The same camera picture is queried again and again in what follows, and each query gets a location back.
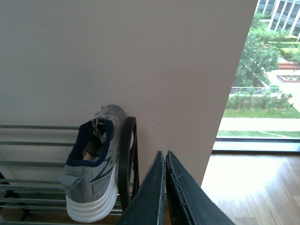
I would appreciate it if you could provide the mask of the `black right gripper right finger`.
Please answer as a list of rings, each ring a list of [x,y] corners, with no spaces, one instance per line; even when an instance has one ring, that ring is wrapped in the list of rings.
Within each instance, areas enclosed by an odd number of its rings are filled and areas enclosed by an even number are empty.
[[[172,151],[166,156],[166,193],[172,225],[231,225]]]

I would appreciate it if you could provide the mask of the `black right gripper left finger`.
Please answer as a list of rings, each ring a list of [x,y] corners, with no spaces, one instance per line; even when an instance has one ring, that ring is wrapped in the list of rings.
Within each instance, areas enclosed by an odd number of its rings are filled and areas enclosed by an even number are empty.
[[[158,151],[138,192],[125,209],[118,225],[162,225],[165,211],[166,168]]]

